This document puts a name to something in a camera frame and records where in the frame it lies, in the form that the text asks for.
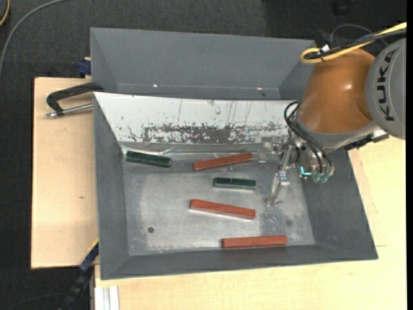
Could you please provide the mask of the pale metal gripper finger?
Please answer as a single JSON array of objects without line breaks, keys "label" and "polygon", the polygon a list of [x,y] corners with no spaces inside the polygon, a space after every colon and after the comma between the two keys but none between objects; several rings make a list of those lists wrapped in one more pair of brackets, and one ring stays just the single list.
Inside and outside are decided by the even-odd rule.
[{"label": "pale metal gripper finger", "polygon": [[279,173],[277,175],[277,188],[275,191],[274,203],[282,202],[287,189],[290,185],[290,180],[287,173]]},{"label": "pale metal gripper finger", "polygon": [[265,203],[276,203],[277,202],[280,184],[281,182],[280,182],[279,174],[275,173],[274,178],[272,180],[272,184],[271,184],[270,194],[265,199]]}]

